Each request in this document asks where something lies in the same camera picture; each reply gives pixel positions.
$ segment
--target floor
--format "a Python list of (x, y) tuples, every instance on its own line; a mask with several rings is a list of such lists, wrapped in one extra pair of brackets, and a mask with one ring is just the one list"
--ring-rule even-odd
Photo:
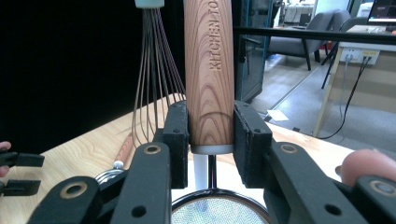
[[(267, 60), (262, 94), (253, 99), (251, 105), (264, 118), (268, 109), (280, 110), (289, 120), (271, 119), (271, 123), (312, 135), (325, 94), (320, 87), (329, 66), (312, 64), (313, 69), (308, 72), (304, 59), (276, 55)], [(334, 107), (319, 137), (329, 136), (340, 127), (340, 110), (344, 111), (343, 106)], [(352, 105), (341, 131), (325, 141), (352, 149), (376, 148), (396, 159), (394, 127), (395, 114)]]

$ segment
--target black wall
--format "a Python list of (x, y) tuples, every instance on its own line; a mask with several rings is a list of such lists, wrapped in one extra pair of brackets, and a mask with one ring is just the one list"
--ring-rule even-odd
[(41, 153), (130, 112), (141, 24), (133, 0), (0, 1), (0, 141)]

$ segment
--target wooden table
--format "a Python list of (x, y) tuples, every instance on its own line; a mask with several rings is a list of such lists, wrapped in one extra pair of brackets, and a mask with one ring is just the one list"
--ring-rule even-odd
[[(131, 131), (131, 120), (132, 113), (43, 153), (46, 159), (42, 168), (13, 167), (2, 181), (39, 179), (41, 186), (34, 196), (0, 197), (0, 223), (26, 223), (36, 205), (59, 182), (76, 175), (95, 177), (112, 168), (122, 142)], [(273, 124), (268, 123), (268, 126), (276, 141), (292, 142), (305, 148), (326, 175), (339, 179), (334, 169), (352, 150)], [(218, 156), (218, 160), (234, 165), (231, 154)]]

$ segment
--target wooden tabletop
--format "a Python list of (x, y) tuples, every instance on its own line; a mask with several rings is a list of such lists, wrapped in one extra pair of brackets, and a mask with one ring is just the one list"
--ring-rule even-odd
[[(1, 181), (39, 179), (38, 193), (29, 197), (0, 197), (0, 223), (26, 223), (36, 205), (59, 182), (76, 175), (95, 177), (112, 168), (120, 146), (131, 131), (132, 113), (55, 147), (43, 155), (41, 168), (13, 167)], [(292, 142), (303, 147), (326, 175), (339, 180), (334, 169), (352, 150), (290, 131), (273, 124), (268, 126), (276, 141)], [(231, 154), (218, 156), (219, 161), (233, 164)]]

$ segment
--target power outlet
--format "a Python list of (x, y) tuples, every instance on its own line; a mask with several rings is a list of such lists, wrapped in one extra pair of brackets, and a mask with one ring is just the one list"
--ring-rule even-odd
[(367, 64), (375, 64), (376, 60), (378, 59), (378, 55), (379, 49), (361, 49), (361, 55), (359, 56), (357, 63), (362, 63), (364, 57), (371, 57)]
[(345, 62), (347, 57), (352, 56), (352, 60), (350, 63), (357, 63), (358, 59), (361, 55), (361, 49), (354, 49), (354, 48), (344, 48), (343, 52), (341, 53), (341, 62)]

